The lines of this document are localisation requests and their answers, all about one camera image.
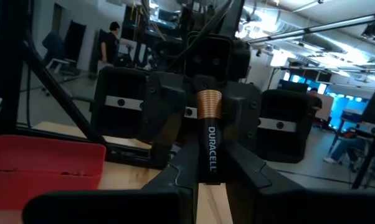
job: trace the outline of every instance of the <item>desk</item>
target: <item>desk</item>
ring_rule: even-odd
[[[353,129],[352,132],[354,132],[358,136],[373,139],[373,141],[372,141],[372,143],[369,147],[369,151],[366,154],[366,157],[364,158],[364,161],[361,165],[361,168],[359,169],[359,172],[356,175],[355,180],[354,180],[354,182],[352,184],[352,187],[351,187],[351,189],[359,189],[359,186],[362,184],[363,178],[364,178],[366,172],[368,171],[370,163],[371,163],[371,161],[372,161],[372,159],[374,158],[374,155],[375,155],[375,134],[373,134],[369,131],[360,130],[358,128]]]
[[[356,127],[359,128],[360,125],[364,124],[364,123],[356,123],[356,122],[352,122],[350,120],[347,120],[347,119],[341,119],[341,122],[338,126],[338,129],[336,131],[336,134],[335,134],[335,137],[333,138],[333,142],[331,142],[331,146],[329,148],[329,154],[332,152],[332,150],[334,149],[336,143],[337,143],[337,140],[339,139],[340,137],[340,134],[341,134],[341,130],[343,129],[343,126],[344,126],[344,123],[345,122],[350,122],[350,123],[354,123],[356,124]]]
[[[81,131],[73,126],[65,126],[50,122],[43,122],[34,128],[43,131],[52,131],[55,133],[68,134],[78,137],[84,137]],[[133,147],[149,145],[132,139],[120,139],[105,137],[109,142],[118,144],[127,144]],[[159,170],[133,167],[123,164],[114,164],[105,162],[102,179],[99,189],[140,189],[152,178],[159,174]],[[0,211],[0,224],[21,224],[21,212],[19,211]],[[199,201],[197,206],[198,224],[229,224],[232,223],[229,204],[227,200],[225,185],[199,185]]]

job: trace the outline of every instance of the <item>black cable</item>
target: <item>black cable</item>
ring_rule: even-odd
[[[27,29],[32,30],[32,23],[34,18],[34,0],[30,0],[29,5],[29,21]],[[28,67],[27,71],[27,93],[26,93],[26,122],[27,127],[31,128],[31,119],[30,119],[30,97],[31,97],[31,68]]]
[[[174,61],[169,65],[165,70],[168,72],[170,69],[174,68],[178,63],[181,63],[189,54],[197,47],[197,44],[203,39],[204,36],[210,34],[212,30],[215,29],[216,25],[222,20],[227,11],[232,6],[234,0],[227,0],[220,9],[214,14],[214,16],[208,21],[208,23],[201,29],[197,34],[197,37],[194,41],[182,52],[180,53]]]

